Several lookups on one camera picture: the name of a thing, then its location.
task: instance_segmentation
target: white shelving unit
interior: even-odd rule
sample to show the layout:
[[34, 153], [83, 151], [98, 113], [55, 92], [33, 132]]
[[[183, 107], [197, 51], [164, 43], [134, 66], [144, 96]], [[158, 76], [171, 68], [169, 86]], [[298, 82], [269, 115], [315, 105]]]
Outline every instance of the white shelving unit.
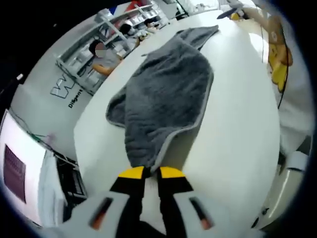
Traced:
[[121, 38], [126, 47], [127, 56], [131, 50], [127, 47], [125, 36], [115, 27], [119, 21], [130, 19], [132, 25], [137, 27], [148, 18], [161, 17], [155, 4], [138, 7], [124, 12], [119, 16], [113, 16], [109, 10], [104, 9], [95, 16], [96, 24], [77, 39], [67, 50], [56, 57], [56, 65], [67, 73], [86, 92], [94, 95], [104, 80], [94, 70], [88, 69], [93, 55], [89, 52], [89, 45], [95, 40], [101, 40], [105, 45], [111, 44], [117, 38]]

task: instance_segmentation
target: logo on wall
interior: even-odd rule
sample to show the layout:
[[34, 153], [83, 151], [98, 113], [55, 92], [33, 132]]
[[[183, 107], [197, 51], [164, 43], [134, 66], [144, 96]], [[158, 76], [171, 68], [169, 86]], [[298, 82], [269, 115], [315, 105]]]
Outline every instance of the logo on wall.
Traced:
[[51, 89], [50, 94], [57, 96], [59, 98], [65, 99], [69, 93], [69, 90], [72, 89], [75, 85], [75, 82], [63, 73], [62, 76], [57, 80], [56, 86]]
[[80, 94], [83, 92], [82, 89], [79, 89], [77, 95], [75, 96], [75, 98], [73, 100], [71, 100], [70, 104], [68, 104], [69, 108], [73, 108], [73, 105], [78, 101], [78, 97], [80, 96]]

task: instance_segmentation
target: black cable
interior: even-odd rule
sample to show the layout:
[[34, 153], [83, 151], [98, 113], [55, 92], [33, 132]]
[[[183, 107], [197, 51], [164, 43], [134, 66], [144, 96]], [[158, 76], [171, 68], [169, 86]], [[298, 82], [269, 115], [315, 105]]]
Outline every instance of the black cable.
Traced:
[[180, 4], [178, 0], [175, 0], [175, 1], [176, 1], [176, 2], [180, 5], [180, 7], [183, 9], [184, 14], [187, 15], [187, 16], [189, 16], [188, 12], [184, 9], [183, 5]]
[[12, 112], [19, 120], [21, 120], [21, 121], [24, 123], [26, 129], [28, 130], [27, 132], [28, 132], [28, 133], [31, 133], [31, 130], [30, 130], [28, 124], [25, 122], [25, 120], [23, 120], [21, 117], [19, 117], [19, 116], [14, 112], [14, 110], [13, 110], [12, 107], [10, 107], [10, 110], [11, 110], [11, 112]]
[[280, 108], [282, 100], [283, 100], [283, 96], [284, 96], [285, 89], [286, 89], [287, 78], [288, 78], [288, 68], [289, 68], [288, 47], [287, 47], [287, 44], [286, 44], [286, 39], [285, 39], [285, 35], [284, 35], [284, 29], [282, 29], [282, 33], [283, 33], [283, 38], [284, 38], [284, 42], [285, 42], [284, 44], [285, 44], [285, 48], [286, 48], [287, 68], [286, 68], [286, 79], [285, 79], [284, 87], [283, 87], [283, 90], [282, 90], [282, 96], [281, 96], [281, 99], [279, 100], [277, 109]]
[[87, 67], [84, 67], [83, 69], [81, 69], [81, 70], [78, 72], [79, 77], [82, 77], [82, 76], [85, 74], [85, 72], [86, 72], [86, 70], [87, 70]]
[[6, 87], [3, 88], [3, 89], [0, 91], [0, 97], [1, 97], [1, 95], [2, 95], [9, 87], [11, 87], [11, 85], [13, 85], [15, 82], [18, 82], [16, 78], [13, 79], [13, 80], [11, 80], [11, 81], [6, 85]]
[[33, 134], [36, 137], [47, 137], [47, 135], [37, 135], [37, 134]]
[[49, 150], [51, 150], [52, 152], [55, 152], [55, 150], [54, 150], [50, 145], [48, 145], [47, 143], [45, 143], [43, 140], [39, 139], [39, 142], [41, 142], [42, 144], [46, 145], [47, 148], [48, 148]]
[[261, 26], [261, 35], [262, 35], [262, 63], [264, 59], [264, 37], [263, 37], [263, 28]]

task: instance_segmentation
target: white table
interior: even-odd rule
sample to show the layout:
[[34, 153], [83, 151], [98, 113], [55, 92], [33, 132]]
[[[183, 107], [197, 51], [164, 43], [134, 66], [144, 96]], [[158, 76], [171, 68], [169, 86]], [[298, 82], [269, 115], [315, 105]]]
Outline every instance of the white table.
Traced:
[[[182, 19], [158, 31], [132, 52], [109, 76], [82, 113], [75, 129], [79, 169], [89, 195], [108, 190], [130, 167], [124, 129], [106, 120], [111, 98], [149, 53], [178, 30], [218, 24], [201, 53], [214, 70], [214, 81], [199, 131], [176, 139], [163, 165], [181, 168], [193, 188], [229, 208], [251, 227], [271, 187], [279, 152], [279, 119], [271, 81], [249, 34], [222, 11]], [[162, 231], [159, 199], [147, 187], [142, 218]]]

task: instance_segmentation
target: white counter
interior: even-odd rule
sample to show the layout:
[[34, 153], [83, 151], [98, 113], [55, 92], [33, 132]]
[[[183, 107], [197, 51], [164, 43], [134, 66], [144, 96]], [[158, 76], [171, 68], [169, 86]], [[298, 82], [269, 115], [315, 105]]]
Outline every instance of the white counter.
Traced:
[[[124, 129], [108, 123], [106, 109], [145, 60], [141, 55], [158, 49], [181, 29], [218, 24], [219, 32], [201, 49], [214, 70], [201, 127], [175, 139], [163, 165], [182, 169], [195, 190], [223, 203], [239, 218], [242, 230], [251, 227], [276, 171], [278, 111], [259, 57], [262, 48], [254, 48], [237, 23], [217, 20], [221, 13], [205, 12], [164, 27], [134, 50], [94, 95], [74, 129], [79, 169], [90, 196], [110, 189], [117, 175], [130, 167]], [[162, 231], [159, 198], [149, 187], [145, 196], [151, 199], [144, 199], [142, 219]]]

